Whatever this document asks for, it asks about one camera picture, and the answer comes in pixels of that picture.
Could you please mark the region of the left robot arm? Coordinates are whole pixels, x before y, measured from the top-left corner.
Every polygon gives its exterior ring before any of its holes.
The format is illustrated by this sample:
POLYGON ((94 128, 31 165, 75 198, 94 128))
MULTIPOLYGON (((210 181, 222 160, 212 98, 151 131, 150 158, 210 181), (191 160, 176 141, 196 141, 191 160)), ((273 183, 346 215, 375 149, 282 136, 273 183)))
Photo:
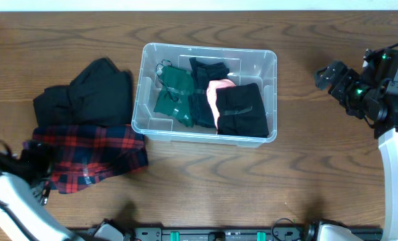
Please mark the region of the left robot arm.
POLYGON ((0 140, 0 228, 12 240, 82 240, 44 208, 54 148, 28 142, 19 158, 0 140))

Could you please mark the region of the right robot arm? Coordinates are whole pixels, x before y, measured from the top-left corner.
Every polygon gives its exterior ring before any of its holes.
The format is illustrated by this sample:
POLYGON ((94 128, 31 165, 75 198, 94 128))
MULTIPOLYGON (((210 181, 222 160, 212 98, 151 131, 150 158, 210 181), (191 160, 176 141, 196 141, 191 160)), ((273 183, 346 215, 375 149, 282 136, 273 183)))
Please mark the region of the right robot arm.
POLYGON ((361 73, 340 61, 318 70, 315 85, 374 130, 385 181, 382 239, 398 240, 398 50, 367 50, 363 59, 361 73))

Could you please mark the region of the black garment with tape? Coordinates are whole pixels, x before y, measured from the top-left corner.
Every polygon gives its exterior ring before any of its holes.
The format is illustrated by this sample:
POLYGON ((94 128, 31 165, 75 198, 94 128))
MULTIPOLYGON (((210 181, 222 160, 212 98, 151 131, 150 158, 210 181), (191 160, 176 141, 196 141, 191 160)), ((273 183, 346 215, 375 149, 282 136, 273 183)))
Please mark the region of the black garment with tape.
POLYGON ((217 134, 266 138, 270 132, 256 83, 216 90, 217 134))

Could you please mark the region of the dark green cloth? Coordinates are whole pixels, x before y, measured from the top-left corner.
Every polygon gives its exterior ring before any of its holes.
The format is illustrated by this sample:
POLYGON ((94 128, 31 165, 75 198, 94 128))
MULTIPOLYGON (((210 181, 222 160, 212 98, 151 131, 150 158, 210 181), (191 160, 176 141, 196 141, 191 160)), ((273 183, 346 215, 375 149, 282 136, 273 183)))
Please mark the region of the dark green cloth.
POLYGON ((195 90, 190 71, 178 68, 169 60, 156 66, 157 79, 162 85, 154 111, 171 116, 186 127, 193 127, 189 97, 195 90))

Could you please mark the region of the pink printed shirt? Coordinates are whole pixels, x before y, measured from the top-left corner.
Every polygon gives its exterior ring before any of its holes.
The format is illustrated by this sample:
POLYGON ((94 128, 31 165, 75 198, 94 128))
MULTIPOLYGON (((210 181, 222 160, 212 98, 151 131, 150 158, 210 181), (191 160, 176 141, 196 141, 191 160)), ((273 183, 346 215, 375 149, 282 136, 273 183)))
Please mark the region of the pink printed shirt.
POLYGON ((206 95, 207 95, 207 101, 209 103, 209 106, 213 114, 216 129, 218 129, 217 121, 218 118, 220 117, 220 113, 216 105, 217 90, 222 88, 231 88, 231 87, 236 87, 236 85, 229 79, 212 80, 209 82, 206 95))

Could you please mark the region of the dark navy garment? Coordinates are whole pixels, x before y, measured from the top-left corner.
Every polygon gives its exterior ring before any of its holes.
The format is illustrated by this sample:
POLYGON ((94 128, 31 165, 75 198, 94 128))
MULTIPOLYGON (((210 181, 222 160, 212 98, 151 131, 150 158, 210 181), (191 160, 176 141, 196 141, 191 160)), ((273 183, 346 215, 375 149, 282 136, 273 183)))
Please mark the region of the dark navy garment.
POLYGON ((192 68, 194 90, 189 97, 190 112, 194 125, 215 128, 214 117, 207 100, 210 81, 227 78, 229 68, 223 63, 204 64, 196 58, 189 59, 192 68))

